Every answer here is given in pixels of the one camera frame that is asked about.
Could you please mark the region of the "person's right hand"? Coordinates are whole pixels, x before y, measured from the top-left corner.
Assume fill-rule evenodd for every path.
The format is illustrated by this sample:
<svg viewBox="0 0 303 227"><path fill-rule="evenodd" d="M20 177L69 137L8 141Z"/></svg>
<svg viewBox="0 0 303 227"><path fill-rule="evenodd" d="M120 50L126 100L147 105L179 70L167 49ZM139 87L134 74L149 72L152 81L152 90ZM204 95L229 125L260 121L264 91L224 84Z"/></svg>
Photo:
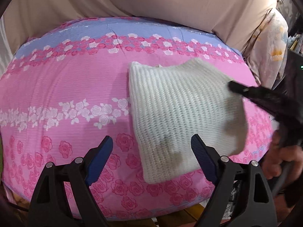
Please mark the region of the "person's right hand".
<svg viewBox="0 0 303 227"><path fill-rule="evenodd" d="M293 166L286 179L287 183L291 183L302 174L302 148L297 145L281 148L279 142L280 136L278 130L276 130L272 135L269 150L265 154L262 170L266 179L272 179L281 175L282 162L292 162Z"/></svg>

